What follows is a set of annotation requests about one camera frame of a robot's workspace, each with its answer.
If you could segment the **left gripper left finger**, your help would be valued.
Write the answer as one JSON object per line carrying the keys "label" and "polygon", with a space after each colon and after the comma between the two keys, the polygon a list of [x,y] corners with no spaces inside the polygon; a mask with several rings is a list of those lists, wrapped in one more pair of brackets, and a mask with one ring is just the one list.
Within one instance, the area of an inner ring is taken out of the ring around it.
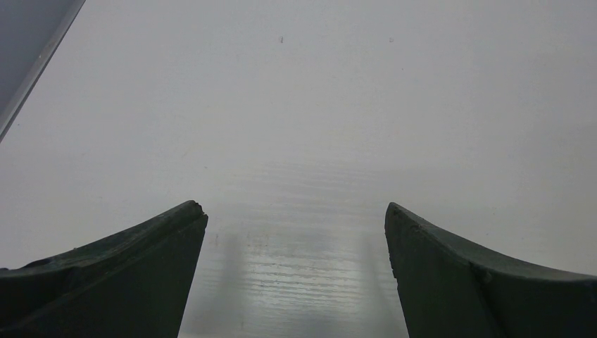
{"label": "left gripper left finger", "polygon": [[189,200],[138,225],[1,269],[2,337],[176,337],[208,216]]}

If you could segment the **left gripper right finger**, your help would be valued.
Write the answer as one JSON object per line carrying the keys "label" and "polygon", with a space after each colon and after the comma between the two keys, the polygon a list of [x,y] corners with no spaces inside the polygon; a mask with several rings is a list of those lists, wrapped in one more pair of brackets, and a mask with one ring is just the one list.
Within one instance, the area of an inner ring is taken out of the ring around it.
{"label": "left gripper right finger", "polygon": [[522,261],[390,203],[389,261],[411,337],[595,337],[596,277]]}

